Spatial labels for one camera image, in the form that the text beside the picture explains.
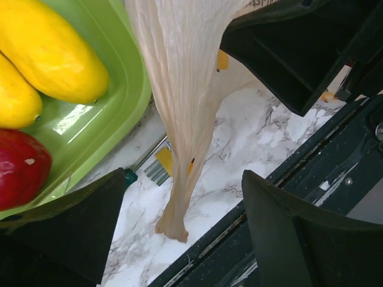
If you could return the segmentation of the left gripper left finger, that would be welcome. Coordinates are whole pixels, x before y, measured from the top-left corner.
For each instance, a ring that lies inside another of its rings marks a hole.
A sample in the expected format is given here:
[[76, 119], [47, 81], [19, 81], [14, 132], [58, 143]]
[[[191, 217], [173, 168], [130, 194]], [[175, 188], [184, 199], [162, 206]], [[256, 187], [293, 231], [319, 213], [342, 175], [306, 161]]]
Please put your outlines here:
[[1, 286], [101, 283], [125, 187], [118, 168], [1, 220]]

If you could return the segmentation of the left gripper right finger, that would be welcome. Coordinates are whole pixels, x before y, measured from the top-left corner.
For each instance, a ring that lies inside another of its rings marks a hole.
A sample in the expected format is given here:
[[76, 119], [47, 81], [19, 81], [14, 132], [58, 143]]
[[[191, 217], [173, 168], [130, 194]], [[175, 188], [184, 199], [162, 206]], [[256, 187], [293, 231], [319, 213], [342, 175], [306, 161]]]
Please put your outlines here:
[[316, 207], [250, 170], [242, 193], [263, 286], [382, 285], [382, 225]]

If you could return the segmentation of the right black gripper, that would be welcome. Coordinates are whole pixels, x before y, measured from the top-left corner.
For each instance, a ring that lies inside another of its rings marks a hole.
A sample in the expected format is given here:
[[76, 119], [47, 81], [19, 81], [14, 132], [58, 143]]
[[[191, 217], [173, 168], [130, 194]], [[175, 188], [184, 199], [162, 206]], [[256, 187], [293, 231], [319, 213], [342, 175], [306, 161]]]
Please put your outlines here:
[[382, 1], [276, 1], [233, 20], [221, 49], [304, 116], [346, 63], [335, 97], [382, 90]]

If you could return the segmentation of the translucent orange plastic bag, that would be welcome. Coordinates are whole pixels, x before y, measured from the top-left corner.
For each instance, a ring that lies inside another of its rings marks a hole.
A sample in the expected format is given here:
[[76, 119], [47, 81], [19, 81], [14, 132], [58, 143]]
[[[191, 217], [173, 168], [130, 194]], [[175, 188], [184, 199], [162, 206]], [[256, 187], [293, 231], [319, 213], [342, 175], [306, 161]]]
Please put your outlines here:
[[248, 1], [126, 1], [147, 67], [154, 101], [171, 143], [173, 186], [156, 233], [186, 242], [184, 217], [209, 150], [223, 99], [257, 77], [237, 57], [217, 71], [228, 25], [254, 16], [259, 22], [288, 19], [321, 1], [277, 1], [253, 8]]

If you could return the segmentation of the yellow fake lemon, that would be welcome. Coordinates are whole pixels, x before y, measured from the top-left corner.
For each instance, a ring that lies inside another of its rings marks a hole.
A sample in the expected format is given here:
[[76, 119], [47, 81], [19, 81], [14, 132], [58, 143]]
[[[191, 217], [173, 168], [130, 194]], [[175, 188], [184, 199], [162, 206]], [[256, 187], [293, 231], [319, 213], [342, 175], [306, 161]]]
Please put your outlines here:
[[1, 127], [23, 129], [42, 113], [42, 99], [19, 70], [1, 55]]

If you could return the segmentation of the yellow fake mango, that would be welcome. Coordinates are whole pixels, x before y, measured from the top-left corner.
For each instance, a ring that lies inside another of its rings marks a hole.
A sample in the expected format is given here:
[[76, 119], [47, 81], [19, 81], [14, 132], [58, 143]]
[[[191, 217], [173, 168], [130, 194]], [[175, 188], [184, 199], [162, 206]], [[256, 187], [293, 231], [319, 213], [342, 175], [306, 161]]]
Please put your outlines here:
[[41, 1], [1, 1], [1, 52], [47, 96], [87, 104], [108, 90], [108, 71], [91, 46]]

